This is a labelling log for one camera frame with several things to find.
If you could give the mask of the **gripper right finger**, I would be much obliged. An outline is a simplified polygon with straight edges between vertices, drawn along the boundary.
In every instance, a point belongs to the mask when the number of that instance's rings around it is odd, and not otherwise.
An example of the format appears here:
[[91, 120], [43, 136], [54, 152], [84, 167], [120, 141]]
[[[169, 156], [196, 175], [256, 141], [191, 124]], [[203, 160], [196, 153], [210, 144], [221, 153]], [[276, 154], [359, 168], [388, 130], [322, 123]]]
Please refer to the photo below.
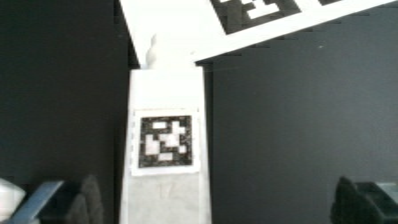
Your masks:
[[398, 182], [354, 182], [340, 178], [331, 222], [398, 224]]

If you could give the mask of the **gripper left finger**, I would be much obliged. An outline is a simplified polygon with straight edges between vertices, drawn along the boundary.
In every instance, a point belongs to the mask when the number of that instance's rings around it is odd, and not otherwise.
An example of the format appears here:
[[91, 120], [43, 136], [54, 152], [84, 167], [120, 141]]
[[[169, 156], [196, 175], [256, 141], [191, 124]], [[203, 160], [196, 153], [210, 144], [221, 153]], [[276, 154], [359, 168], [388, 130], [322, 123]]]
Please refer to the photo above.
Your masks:
[[47, 181], [2, 224], [105, 224], [98, 178]]

